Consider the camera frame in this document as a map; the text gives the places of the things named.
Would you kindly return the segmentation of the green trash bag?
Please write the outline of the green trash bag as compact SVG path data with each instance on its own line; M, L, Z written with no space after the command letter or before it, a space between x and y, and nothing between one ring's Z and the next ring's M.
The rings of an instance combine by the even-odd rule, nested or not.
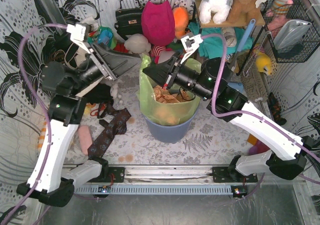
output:
M146 54L142 54L141 58L142 62L139 69L139 91L137 92L140 111L145 117L158 125L172 126L161 124L154 116L154 110L157 107L158 102L155 100L153 88L157 86L157 84L143 73L143 69L150 66L152 64L152 60ZM179 85L174 84L168 91L173 94L174 92L177 93L179 89L183 90ZM179 109L173 109L174 112L177 112L177 117L179 118L179 123L177 125L190 119L195 114L199 106L200 98L192 92L186 92L190 96L190 100L180 103L178 107Z

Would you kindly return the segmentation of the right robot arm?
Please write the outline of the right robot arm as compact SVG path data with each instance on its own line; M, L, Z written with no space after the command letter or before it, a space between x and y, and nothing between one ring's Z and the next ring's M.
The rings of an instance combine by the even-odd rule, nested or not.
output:
M178 85L205 101L210 100L207 109L213 115L248 131L269 148L260 154L235 156L227 168L230 179L240 182L254 173L271 172L281 179L293 180L305 169L304 149L311 146L313 140L283 129L261 113L245 95L230 87L228 82L233 71L227 63L223 65L214 93L221 61L221 58L206 60L197 72L174 54L165 62L148 65L142 72L164 89Z

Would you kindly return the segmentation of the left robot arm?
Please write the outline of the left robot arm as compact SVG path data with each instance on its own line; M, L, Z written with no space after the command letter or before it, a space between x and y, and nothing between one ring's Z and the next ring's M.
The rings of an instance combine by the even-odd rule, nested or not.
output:
M45 109L48 119L44 144L30 178L17 186L16 192L25 198L64 207L75 188L91 180L110 178L109 163L91 155L82 165L63 173L63 164L69 144L82 120L86 98L78 96L87 88L94 88L102 78L112 81L141 63L137 54L104 49L97 44L89 48L83 71L70 70L57 61L46 65L41 75L42 87L54 94Z

